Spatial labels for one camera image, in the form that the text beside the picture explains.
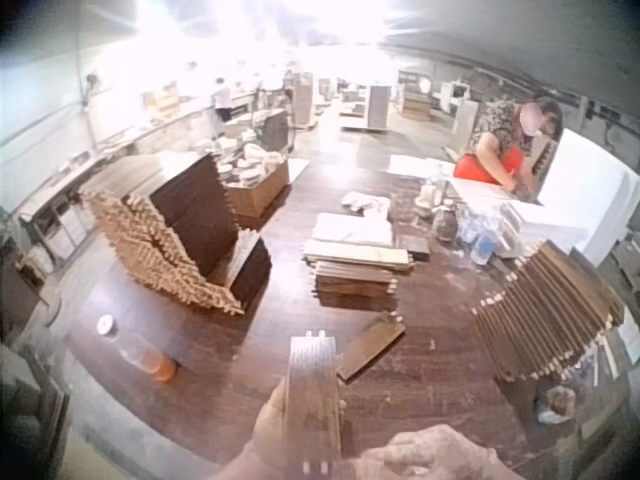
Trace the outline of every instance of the dark wooden tabletop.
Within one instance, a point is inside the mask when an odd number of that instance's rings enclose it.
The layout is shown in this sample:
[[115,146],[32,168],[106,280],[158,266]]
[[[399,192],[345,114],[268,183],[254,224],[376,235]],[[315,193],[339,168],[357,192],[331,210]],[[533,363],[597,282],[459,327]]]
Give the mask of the dark wooden tabletop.
[[[351,190],[388,196],[401,233],[422,233],[412,213],[418,181],[360,169],[314,165],[302,173],[262,229],[273,269],[244,317],[186,307],[137,285],[115,264],[93,290],[67,337],[72,353],[106,390],[152,428],[212,461],[226,463],[250,439],[260,407],[284,375],[291,336],[335,336],[342,351],[374,318],[366,309],[326,307],[312,294],[301,247],[316,215],[345,213]],[[566,429],[536,426],[533,387],[499,386],[471,327],[470,307],[498,290],[468,253],[431,240],[431,259],[398,285],[406,334],[341,388],[347,402],[343,449],[357,454],[394,434],[448,423],[518,465],[552,447]],[[96,333],[112,314],[180,365],[168,384],[154,383]]]

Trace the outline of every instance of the plastic bottle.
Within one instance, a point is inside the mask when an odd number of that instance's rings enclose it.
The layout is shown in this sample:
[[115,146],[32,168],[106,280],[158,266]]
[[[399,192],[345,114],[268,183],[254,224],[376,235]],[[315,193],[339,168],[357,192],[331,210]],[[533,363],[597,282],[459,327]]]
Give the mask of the plastic bottle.
[[176,364],[138,333],[119,329],[111,315],[98,320],[98,333],[113,342],[122,358],[151,375],[158,382],[168,382],[176,373]]
[[439,242],[453,242],[458,235],[458,218],[453,200],[447,199],[444,204],[436,208],[433,219],[433,230]]
[[478,265],[486,265],[496,247],[496,240],[495,232],[485,228],[471,249],[471,260]]

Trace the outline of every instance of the patterned shirt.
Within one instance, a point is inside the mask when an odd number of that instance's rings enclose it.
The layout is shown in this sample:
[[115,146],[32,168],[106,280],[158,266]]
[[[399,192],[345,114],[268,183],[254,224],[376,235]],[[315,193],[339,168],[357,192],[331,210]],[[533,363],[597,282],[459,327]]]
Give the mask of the patterned shirt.
[[522,149],[525,155],[529,155],[532,137],[522,135],[520,138],[520,136],[515,134],[513,128],[513,118],[515,114],[516,104],[513,101],[498,100],[497,102],[487,104],[486,111],[482,114],[476,128],[473,130],[473,134],[469,140],[468,150],[475,152],[482,134],[490,132],[493,133],[500,142],[500,146],[498,147],[498,157],[500,160],[502,160],[504,154],[514,143]]

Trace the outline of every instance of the gloved hand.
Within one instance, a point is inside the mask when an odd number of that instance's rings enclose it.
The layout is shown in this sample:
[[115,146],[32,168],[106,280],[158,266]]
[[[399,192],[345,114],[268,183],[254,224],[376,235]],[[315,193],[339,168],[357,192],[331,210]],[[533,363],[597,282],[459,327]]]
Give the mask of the gloved hand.
[[253,449],[260,459],[275,467],[283,467],[286,462],[284,445],[284,407],[286,386],[281,380],[271,397],[260,409],[253,428]]
[[414,480],[520,478],[502,465],[495,450],[479,447],[448,425],[399,433],[386,447],[367,450],[361,458]]

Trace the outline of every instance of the orange bottle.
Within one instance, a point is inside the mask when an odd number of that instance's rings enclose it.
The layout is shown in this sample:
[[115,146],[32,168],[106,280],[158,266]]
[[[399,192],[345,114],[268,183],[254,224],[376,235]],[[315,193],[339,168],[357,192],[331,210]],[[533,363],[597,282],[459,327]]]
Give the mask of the orange bottle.
[[158,382],[168,382],[176,373],[175,362],[138,333],[119,329],[111,315],[98,320],[98,333],[113,342],[122,358],[151,375]]

